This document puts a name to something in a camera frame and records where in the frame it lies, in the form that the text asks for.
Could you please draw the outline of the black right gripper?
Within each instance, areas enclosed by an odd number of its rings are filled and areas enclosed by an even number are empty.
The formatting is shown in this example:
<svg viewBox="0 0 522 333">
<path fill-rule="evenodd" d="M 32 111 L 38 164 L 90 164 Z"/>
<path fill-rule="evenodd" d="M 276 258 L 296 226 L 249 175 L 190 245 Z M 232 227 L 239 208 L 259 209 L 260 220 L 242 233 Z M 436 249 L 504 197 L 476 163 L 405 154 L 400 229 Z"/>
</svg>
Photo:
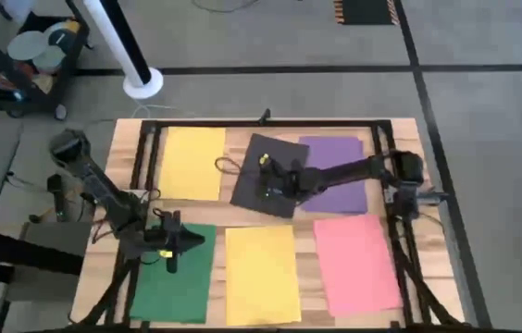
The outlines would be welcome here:
<svg viewBox="0 0 522 333">
<path fill-rule="evenodd" d="M 269 154 L 258 158 L 259 177 L 256 194 L 267 199 L 274 196 L 295 200 L 301 204 L 310 198 L 310 171 L 299 163 L 292 162 L 292 168 L 286 169 Z"/>
</svg>

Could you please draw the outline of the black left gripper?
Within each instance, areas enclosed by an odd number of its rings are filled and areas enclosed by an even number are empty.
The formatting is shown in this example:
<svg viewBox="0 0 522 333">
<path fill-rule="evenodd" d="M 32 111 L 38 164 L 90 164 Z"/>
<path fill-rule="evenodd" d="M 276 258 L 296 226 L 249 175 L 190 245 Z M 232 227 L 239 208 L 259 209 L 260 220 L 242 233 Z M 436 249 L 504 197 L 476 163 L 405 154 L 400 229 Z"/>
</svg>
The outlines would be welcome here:
<svg viewBox="0 0 522 333">
<path fill-rule="evenodd" d="M 203 245 L 205 237 L 181 226 L 179 211 L 153 210 L 153 215 L 158 218 L 158 223 L 147 230 L 147 240 L 153 242 L 159 256 L 166 259 L 167 271 L 175 274 L 180 253 Z"/>
</svg>

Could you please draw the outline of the black paper sheet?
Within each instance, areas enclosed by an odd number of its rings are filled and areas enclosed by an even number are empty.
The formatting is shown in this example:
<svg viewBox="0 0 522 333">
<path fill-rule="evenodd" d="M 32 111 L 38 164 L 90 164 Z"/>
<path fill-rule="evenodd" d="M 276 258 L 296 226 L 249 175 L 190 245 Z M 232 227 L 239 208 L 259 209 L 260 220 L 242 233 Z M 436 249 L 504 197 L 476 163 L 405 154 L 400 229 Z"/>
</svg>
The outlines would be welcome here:
<svg viewBox="0 0 522 333">
<path fill-rule="evenodd" d="M 274 191 L 267 192 L 267 187 L 261 183 L 259 160 L 265 154 L 285 170 L 290 170 L 293 162 L 305 164 L 309 147 L 253 134 L 230 203 L 267 215 L 292 218 L 296 201 Z"/>
</svg>

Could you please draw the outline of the green paper sheet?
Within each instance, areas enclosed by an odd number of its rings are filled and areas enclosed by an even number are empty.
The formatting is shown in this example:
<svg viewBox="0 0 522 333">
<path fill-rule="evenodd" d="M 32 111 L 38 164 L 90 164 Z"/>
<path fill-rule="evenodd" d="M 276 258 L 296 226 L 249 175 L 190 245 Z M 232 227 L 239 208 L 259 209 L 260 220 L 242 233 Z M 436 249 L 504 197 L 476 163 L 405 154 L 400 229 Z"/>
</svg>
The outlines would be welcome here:
<svg viewBox="0 0 522 333">
<path fill-rule="evenodd" d="M 213 267 L 217 228 L 189 224 L 205 242 L 182 254 L 178 270 L 169 273 L 158 253 L 142 256 L 130 318 L 150 322 L 203 324 Z"/>
</svg>

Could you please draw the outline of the purple paper sheet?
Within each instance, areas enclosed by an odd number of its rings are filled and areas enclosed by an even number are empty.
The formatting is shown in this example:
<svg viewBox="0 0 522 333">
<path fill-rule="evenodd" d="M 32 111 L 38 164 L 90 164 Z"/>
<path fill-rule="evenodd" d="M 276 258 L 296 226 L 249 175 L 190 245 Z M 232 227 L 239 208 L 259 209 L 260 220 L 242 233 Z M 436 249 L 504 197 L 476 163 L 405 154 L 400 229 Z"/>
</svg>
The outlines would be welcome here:
<svg viewBox="0 0 522 333">
<path fill-rule="evenodd" d="M 357 137 L 303 136 L 309 147 L 307 167 L 328 168 L 364 159 L 363 143 Z M 365 214 L 367 195 L 364 181 L 330 187 L 302 204 L 306 212 Z"/>
</svg>

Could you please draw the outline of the yellow paper sheet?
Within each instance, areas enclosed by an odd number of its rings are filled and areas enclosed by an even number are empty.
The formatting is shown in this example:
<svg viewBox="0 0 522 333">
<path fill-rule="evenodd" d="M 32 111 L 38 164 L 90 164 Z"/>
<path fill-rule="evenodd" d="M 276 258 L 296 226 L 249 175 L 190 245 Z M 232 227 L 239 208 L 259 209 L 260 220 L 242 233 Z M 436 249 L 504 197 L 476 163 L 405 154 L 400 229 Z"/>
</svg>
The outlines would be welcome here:
<svg viewBox="0 0 522 333">
<path fill-rule="evenodd" d="M 293 227 L 228 228 L 225 247 L 227 325 L 302 320 Z"/>
<path fill-rule="evenodd" d="M 217 201 L 221 173 L 215 161 L 225 139 L 224 128 L 169 127 L 158 180 L 162 198 Z"/>
</svg>

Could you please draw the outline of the pink paper sheet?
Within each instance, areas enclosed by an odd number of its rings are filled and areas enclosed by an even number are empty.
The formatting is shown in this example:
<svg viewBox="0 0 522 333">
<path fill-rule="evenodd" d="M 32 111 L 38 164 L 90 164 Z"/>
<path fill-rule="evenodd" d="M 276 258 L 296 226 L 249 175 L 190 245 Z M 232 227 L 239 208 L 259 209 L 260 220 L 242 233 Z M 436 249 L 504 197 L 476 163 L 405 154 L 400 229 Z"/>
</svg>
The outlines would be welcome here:
<svg viewBox="0 0 522 333">
<path fill-rule="evenodd" d="M 403 306 L 378 216 L 316 220 L 314 234 L 330 315 L 347 317 Z"/>
</svg>

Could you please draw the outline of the white pole with round base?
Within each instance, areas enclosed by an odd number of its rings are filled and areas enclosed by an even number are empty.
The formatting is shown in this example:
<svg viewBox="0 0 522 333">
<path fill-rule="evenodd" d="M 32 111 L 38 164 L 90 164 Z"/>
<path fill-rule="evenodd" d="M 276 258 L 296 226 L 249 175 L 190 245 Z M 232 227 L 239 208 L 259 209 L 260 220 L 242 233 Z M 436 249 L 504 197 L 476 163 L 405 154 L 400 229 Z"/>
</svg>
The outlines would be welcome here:
<svg viewBox="0 0 522 333">
<path fill-rule="evenodd" d="M 82 2 L 121 66 L 124 73 L 123 91 L 135 100 L 148 99 L 158 94 L 164 86 L 163 74 L 148 66 L 118 0 Z"/>
</svg>

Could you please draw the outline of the black mat with orange stripes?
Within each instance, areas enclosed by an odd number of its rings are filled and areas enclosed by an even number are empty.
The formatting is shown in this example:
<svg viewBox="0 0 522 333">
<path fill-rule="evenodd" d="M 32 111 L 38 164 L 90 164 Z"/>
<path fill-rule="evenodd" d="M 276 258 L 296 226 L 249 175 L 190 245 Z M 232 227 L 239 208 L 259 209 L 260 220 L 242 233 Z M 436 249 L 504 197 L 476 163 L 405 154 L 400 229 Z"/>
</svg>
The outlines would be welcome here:
<svg viewBox="0 0 522 333">
<path fill-rule="evenodd" d="M 393 0 L 333 0 L 336 22 L 342 25 L 398 25 Z"/>
</svg>

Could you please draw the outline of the black utility cart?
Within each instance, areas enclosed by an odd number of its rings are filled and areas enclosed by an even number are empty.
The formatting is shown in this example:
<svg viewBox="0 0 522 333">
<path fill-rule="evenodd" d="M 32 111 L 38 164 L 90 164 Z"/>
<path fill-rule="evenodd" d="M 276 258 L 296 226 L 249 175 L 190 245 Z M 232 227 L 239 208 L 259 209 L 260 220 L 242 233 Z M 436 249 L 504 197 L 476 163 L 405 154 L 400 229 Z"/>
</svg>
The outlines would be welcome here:
<svg viewBox="0 0 522 333">
<path fill-rule="evenodd" d="M 31 60 L 18 61 L 7 54 L 8 44 L 25 31 L 45 32 L 63 26 L 67 20 L 81 25 L 72 48 L 55 73 L 40 72 Z M 58 120 L 67 117 L 62 100 L 75 73 L 81 50 L 91 49 L 90 28 L 73 0 L 0 0 L 0 72 L 17 86 L 15 91 L 0 90 L 0 111 L 10 117 L 30 112 L 52 112 Z"/>
</svg>

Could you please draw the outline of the pale green round plate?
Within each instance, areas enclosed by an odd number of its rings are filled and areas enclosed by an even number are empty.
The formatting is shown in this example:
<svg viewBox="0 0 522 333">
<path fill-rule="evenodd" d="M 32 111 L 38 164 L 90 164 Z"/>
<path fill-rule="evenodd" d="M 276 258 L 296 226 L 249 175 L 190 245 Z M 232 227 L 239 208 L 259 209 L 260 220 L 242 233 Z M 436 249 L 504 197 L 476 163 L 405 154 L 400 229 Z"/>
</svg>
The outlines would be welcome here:
<svg viewBox="0 0 522 333">
<path fill-rule="evenodd" d="M 36 56 L 32 63 L 43 73 L 52 74 L 59 70 L 66 54 L 56 45 L 49 45 L 42 54 Z"/>
</svg>

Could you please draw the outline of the dark teal round plate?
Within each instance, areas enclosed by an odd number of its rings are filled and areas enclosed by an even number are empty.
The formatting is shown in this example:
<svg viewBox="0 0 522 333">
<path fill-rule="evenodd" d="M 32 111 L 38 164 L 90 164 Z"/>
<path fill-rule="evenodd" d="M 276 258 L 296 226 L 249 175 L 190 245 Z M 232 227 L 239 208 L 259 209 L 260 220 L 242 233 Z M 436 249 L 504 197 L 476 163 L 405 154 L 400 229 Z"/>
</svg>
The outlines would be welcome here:
<svg viewBox="0 0 522 333">
<path fill-rule="evenodd" d="M 77 32 L 64 26 L 53 26 L 44 34 L 50 45 L 58 46 L 64 53 L 68 53 L 74 44 Z"/>
</svg>

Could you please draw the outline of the grey round plate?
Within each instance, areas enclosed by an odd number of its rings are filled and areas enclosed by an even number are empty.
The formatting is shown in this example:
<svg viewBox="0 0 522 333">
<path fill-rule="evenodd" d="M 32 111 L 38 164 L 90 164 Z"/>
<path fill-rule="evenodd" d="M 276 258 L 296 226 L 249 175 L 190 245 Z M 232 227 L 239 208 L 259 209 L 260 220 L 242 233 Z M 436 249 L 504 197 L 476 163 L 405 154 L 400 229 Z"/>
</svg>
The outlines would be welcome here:
<svg viewBox="0 0 522 333">
<path fill-rule="evenodd" d="M 7 46 L 7 54 L 18 61 L 39 56 L 48 46 L 48 38 L 41 31 L 25 31 L 17 35 Z"/>
</svg>

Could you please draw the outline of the black post with green light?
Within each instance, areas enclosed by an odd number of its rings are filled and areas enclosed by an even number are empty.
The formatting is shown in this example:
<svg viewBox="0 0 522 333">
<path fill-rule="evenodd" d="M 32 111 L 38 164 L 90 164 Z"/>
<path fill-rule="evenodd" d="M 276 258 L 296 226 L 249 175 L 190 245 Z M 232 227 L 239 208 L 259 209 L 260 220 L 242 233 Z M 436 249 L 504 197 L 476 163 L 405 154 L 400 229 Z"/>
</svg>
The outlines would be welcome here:
<svg viewBox="0 0 522 333">
<path fill-rule="evenodd" d="M 54 197 L 54 208 L 56 220 L 65 222 L 65 194 L 63 191 L 63 181 L 59 174 L 54 174 L 47 179 L 47 190 Z"/>
</svg>

